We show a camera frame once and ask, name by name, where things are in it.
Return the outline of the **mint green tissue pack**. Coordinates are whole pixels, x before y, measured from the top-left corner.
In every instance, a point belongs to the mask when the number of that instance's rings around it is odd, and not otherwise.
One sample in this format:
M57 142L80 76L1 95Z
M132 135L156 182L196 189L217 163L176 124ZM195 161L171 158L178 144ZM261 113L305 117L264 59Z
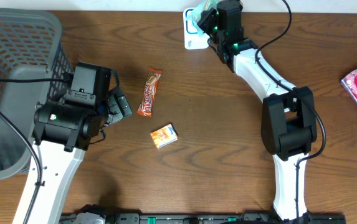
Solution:
M201 13L203 11L208 11L210 9L215 9L219 0L202 0L202 2L196 6L191 13L186 16L186 21L192 21L193 26L196 29L196 33L198 36L204 36L205 32L202 31L198 22L201 20Z

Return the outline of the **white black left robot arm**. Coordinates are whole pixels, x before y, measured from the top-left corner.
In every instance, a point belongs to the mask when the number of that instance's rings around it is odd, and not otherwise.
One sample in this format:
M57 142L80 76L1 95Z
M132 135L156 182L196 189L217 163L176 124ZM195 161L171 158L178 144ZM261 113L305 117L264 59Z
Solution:
M68 78L65 93L34 113L31 164L14 223L58 223L91 139L132 114L115 70L80 62Z

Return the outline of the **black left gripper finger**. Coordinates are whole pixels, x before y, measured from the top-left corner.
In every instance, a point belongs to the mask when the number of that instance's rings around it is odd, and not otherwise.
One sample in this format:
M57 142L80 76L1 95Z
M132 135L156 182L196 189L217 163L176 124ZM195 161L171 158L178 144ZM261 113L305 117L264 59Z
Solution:
M108 101L108 119L107 124L114 124L123 119L123 114L114 96L109 96Z
M124 118L126 118L127 116L131 116L132 110L131 110L130 104L129 104L123 90L120 87L117 88L117 92L115 93L115 96L117 99L117 104L120 107L122 116Z

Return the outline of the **orange Kleenex tissue pack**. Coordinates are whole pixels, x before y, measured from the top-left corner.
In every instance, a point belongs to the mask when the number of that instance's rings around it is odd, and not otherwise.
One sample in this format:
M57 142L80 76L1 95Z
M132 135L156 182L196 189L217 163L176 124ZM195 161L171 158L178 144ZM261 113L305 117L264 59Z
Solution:
M178 140L178 134L173 128L172 124L167 124L166 126L153 131L150 133L150 136L157 149L160 149Z

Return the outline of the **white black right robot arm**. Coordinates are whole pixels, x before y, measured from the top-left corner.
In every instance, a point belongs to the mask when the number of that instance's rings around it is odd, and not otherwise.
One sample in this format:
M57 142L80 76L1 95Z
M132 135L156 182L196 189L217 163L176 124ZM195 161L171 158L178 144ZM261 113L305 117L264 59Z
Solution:
M283 223L309 223L304 199L305 164L317 139L319 117L309 87L298 88L264 59L261 47L244 35L238 0L203 1L189 19L200 35L262 102L261 138L275 167L273 211Z

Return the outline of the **orange chocolate bar wrapper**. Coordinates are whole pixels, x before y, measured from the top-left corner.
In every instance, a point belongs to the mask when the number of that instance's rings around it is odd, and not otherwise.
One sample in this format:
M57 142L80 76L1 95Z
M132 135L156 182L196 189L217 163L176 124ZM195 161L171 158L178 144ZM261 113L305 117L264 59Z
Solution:
M150 68L145 81L143 90L143 99L138 107L137 113L141 116L152 117L152 108L155 101L155 94L158 88L158 82L163 74L162 70Z

